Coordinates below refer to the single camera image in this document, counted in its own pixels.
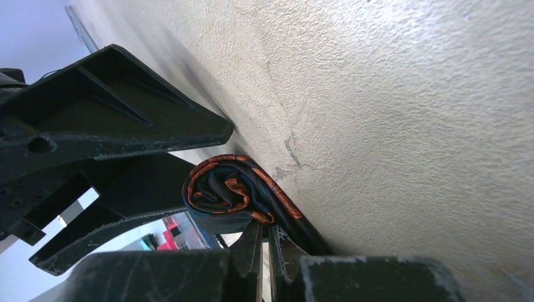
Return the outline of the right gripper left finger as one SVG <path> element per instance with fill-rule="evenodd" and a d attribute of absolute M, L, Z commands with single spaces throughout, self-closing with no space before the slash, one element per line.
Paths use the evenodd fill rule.
<path fill-rule="evenodd" d="M 227 249 L 105 252 L 35 301 L 261 301 L 263 227 Z"/>

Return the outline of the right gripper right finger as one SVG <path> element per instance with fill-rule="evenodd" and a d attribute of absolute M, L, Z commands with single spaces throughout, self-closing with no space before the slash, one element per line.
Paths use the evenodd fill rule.
<path fill-rule="evenodd" d="M 451 271 L 420 256 L 310 256 L 269 230 L 273 301 L 463 301 Z"/>

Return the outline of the dark orange floral tie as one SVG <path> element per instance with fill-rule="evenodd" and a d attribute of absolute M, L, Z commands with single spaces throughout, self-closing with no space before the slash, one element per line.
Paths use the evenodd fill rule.
<path fill-rule="evenodd" d="M 275 180 L 253 159 L 223 154 L 194 167 L 182 186 L 182 200 L 205 230 L 243 231 L 249 222 L 282 228 L 310 255 L 331 255 L 327 241 Z"/>

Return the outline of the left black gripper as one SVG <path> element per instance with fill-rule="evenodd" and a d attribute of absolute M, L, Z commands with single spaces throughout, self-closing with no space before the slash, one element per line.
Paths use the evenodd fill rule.
<path fill-rule="evenodd" d="M 194 166 L 156 153 L 222 145 L 233 132 L 115 44 L 33 84 L 22 79 L 19 69 L 1 70 L 1 189 L 10 190 L 1 233 L 45 203 L 12 232 L 33 245 L 63 208 L 50 196 L 71 178 L 69 164 L 95 159 L 81 175 L 98 197 L 29 258 L 53 276 L 129 230 L 185 211 L 181 190 Z"/>

